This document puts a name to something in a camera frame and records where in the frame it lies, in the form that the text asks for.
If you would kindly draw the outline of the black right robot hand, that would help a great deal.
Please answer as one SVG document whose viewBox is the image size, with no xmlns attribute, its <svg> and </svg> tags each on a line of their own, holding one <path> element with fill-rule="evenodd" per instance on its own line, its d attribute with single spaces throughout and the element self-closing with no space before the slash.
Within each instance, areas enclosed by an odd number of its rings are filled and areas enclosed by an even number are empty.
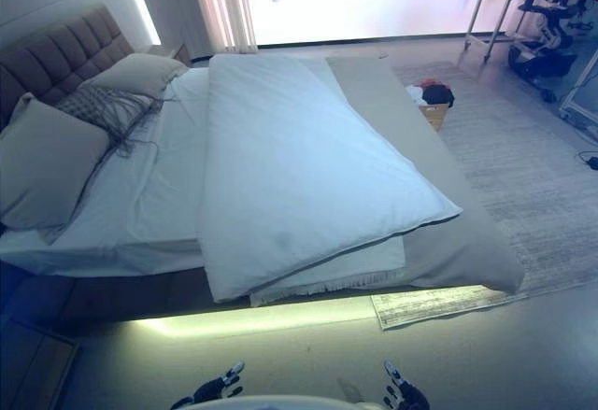
<svg viewBox="0 0 598 410">
<path fill-rule="evenodd" d="M 383 361 L 383 368 L 390 382 L 385 386 L 383 402 L 389 409 L 429 410 L 429 401 L 422 391 L 407 381 L 390 361 Z"/>
</svg>

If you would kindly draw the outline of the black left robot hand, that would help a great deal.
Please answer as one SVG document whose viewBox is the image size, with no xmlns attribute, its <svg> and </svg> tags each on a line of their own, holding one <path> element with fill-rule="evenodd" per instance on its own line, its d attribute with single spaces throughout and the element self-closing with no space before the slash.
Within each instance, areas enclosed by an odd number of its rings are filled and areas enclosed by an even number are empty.
<svg viewBox="0 0 598 410">
<path fill-rule="evenodd" d="M 245 362 L 239 361 L 224 374 L 201 385 L 192 395 L 183 397 L 172 404 L 171 409 L 180 409 L 194 404 L 214 401 L 222 398 L 222 393 L 240 380 Z"/>
</svg>

